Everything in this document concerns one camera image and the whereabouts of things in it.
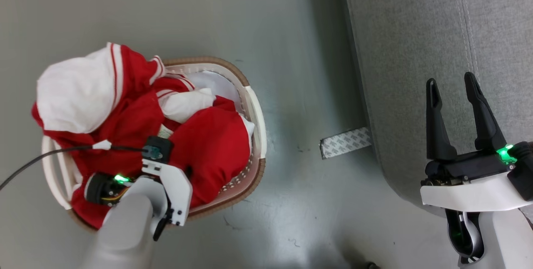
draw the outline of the robotic arm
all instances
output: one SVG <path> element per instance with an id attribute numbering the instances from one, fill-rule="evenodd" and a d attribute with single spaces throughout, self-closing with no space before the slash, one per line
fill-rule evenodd
<path id="1" fill-rule="evenodd" d="M 466 93 L 474 110 L 476 151 L 457 155 L 441 115 L 436 81 L 426 84 L 428 159 L 424 204 L 445 208 L 448 236 L 464 269 L 533 268 L 533 231 L 518 210 L 533 203 L 533 152 L 509 145 L 472 73 Z"/>
<path id="2" fill-rule="evenodd" d="M 192 186 L 181 169 L 167 164 L 172 144 L 163 138 L 150 137 L 144 149 L 145 175 L 135 182 L 106 174 L 94 174 L 88 180 L 87 201 L 114 207 L 109 210 L 80 269 L 150 268 L 154 243 L 165 226 L 185 224 Z M 115 204 L 107 197 L 117 192 L 117 188 L 126 192 Z"/>

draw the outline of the basket handle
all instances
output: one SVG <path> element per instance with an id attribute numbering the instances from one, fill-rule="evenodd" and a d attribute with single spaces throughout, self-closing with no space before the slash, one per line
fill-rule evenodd
<path id="1" fill-rule="evenodd" d="M 53 150 L 54 150 L 53 140 L 48 136 L 43 136 L 41 152 L 47 153 Z M 54 198 L 63 208 L 65 208 L 65 210 L 72 209 L 72 206 L 70 205 L 70 200 L 68 199 L 67 195 L 65 195 L 64 191 L 62 190 L 60 186 L 59 180 L 57 179 L 57 174 L 55 173 L 52 156 L 45 157 L 42 160 L 42 169 L 44 170 L 44 176 L 46 178 L 46 182 L 48 183 L 48 187 L 50 188 L 52 195 L 54 195 Z"/>
<path id="2" fill-rule="evenodd" d="M 246 89 L 246 92 L 250 98 L 249 101 L 253 106 L 253 116 L 255 117 L 257 130 L 259 131 L 259 133 L 254 134 L 256 137 L 259 137 L 259 143 L 261 143 L 261 154 L 259 158 L 264 159 L 265 155 L 267 154 L 267 128 L 265 125 L 265 119 L 263 117 L 263 111 L 261 110 L 261 105 L 259 104 L 259 100 L 257 99 L 253 89 L 250 86 L 246 86 L 244 88 Z"/>

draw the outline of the black cable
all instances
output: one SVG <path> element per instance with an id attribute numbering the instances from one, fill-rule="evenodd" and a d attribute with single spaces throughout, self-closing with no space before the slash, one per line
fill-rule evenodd
<path id="1" fill-rule="evenodd" d="M 2 185 L 0 185 L 0 191 L 4 189 L 4 187 L 8 184 L 8 182 L 10 182 L 13 178 L 15 178 L 15 176 L 18 176 L 19 173 L 23 172 L 25 169 L 28 169 L 28 167 L 30 167 L 31 165 L 44 159 L 45 157 L 48 157 L 49 155 L 54 155 L 54 154 L 62 153 L 62 152 L 70 152 L 70 151 L 86 151 L 90 149 L 101 149 L 101 148 L 93 148 L 92 145 L 75 146 L 75 147 L 69 147 L 69 148 L 56 149 L 54 151 L 49 151 L 45 154 L 42 154 L 36 157 L 35 159 L 32 159 L 32 161 L 29 161 L 24 166 L 20 167 L 17 171 L 15 171 L 13 174 L 11 174 L 8 178 L 6 178 L 6 180 L 2 182 Z M 128 147 L 128 146 L 112 146 L 111 149 L 121 150 L 121 151 L 138 151 L 138 152 L 146 151 L 146 149 L 143 149 L 143 148 L 135 148 L 135 147 Z"/>

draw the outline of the yellow wire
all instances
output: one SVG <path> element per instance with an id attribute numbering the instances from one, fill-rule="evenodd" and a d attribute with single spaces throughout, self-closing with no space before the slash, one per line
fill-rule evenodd
<path id="1" fill-rule="evenodd" d="M 114 200 L 117 200 L 117 199 L 120 199 L 122 197 L 122 195 L 124 195 L 124 193 L 126 193 L 126 191 L 128 191 L 129 188 L 126 188 L 124 189 L 124 191 L 122 191 L 118 196 L 116 197 L 111 197 L 111 198 L 102 198 L 102 200 L 105 200 L 105 201 L 114 201 Z"/>

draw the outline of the laundry basket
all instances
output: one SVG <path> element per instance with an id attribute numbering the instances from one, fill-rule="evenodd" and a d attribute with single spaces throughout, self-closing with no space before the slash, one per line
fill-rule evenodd
<path id="1" fill-rule="evenodd" d="M 252 136 L 252 153 L 248 165 L 231 182 L 223 186 L 214 201 L 189 210 L 188 220 L 194 220 L 238 203 L 250 195 L 255 190 L 255 187 L 259 185 L 265 169 L 265 154 L 267 151 L 265 123 L 261 106 L 254 91 L 244 74 L 233 64 L 214 57 L 172 59 L 165 60 L 164 64 L 167 72 L 170 73 L 190 74 L 209 71 L 225 77 L 236 87 L 242 104 L 242 112 L 246 119 L 255 123 Z M 42 138 L 42 153 L 59 148 L 59 145 L 48 136 Z M 55 168 L 54 157 L 46 157 L 42 160 L 42 167 L 50 191 L 74 221 L 89 231 L 95 231 L 95 228 L 76 215 L 70 204 L 72 193 L 82 183 L 82 176 L 76 163 L 74 163 L 68 153 L 56 154 L 55 158 L 57 159 L 59 170 Z M 57 174 L 58 171 L 61 172 L 61 179 L 59 179 Z"/>

